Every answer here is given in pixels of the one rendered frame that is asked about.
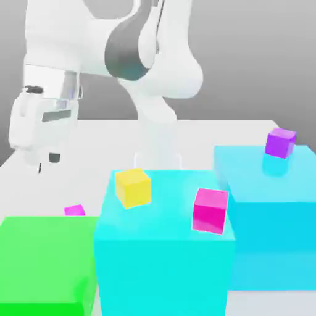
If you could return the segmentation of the small purple cube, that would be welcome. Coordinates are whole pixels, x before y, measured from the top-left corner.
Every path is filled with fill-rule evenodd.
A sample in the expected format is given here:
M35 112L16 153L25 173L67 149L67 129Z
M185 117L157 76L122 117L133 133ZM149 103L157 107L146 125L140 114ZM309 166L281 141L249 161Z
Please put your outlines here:
M296 131L274 128L267 136L265 153L287 159L293 151L296 138Z

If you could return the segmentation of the large cyan box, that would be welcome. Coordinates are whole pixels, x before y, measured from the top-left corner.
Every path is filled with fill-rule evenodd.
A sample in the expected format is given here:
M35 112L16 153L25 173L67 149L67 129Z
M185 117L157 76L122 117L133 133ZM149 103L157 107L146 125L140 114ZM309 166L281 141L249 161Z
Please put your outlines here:
M225 316L235 252L221 235L191 228L199 188L217 189L209 170L148 172L149 204L125 209L109 176L94 231L102 316Z

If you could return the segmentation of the small orchid cube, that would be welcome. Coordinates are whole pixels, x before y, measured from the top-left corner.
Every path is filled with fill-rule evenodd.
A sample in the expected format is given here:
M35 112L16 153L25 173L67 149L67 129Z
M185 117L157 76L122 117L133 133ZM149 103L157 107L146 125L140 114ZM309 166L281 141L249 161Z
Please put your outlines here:
M65 216L85 216L85 210L81 204L64 208Z

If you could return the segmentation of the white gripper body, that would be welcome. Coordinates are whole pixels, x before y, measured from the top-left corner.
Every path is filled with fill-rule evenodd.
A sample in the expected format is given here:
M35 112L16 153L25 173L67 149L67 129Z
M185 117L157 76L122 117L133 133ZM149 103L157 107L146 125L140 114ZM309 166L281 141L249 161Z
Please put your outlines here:
M64 142L78 118L78 101L47 99L20 93L10 117L9 144L14 149L35 151Z

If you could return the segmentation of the large light blue box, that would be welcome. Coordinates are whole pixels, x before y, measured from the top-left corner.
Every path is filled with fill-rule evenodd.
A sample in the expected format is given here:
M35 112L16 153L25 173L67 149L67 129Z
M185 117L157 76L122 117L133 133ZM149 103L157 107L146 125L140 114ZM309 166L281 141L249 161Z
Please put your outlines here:
M316 153L287 159L263 146L216 146L214 173L228 191L236 250L234 291L316 291Z

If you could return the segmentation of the small pink cube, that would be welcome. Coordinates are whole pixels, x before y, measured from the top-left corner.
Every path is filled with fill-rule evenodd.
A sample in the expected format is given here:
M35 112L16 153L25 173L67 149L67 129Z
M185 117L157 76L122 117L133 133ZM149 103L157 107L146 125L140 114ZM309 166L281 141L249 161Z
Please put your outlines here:
M228 191L199 188L193 204L192 229L222 235L228 198Z

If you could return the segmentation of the small yellow cube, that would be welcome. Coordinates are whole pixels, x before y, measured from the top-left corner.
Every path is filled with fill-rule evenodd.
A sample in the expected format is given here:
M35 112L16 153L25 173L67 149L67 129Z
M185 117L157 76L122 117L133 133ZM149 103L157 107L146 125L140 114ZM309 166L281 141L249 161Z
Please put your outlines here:
M116 194L125 209L151 202L151 179L141 168L115 173Z

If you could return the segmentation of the large green box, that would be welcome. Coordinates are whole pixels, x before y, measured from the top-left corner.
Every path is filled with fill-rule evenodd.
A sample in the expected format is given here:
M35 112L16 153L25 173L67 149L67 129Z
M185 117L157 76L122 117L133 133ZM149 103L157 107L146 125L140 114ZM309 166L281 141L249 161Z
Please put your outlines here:
M91 316L96 217L6 217L0 316Z

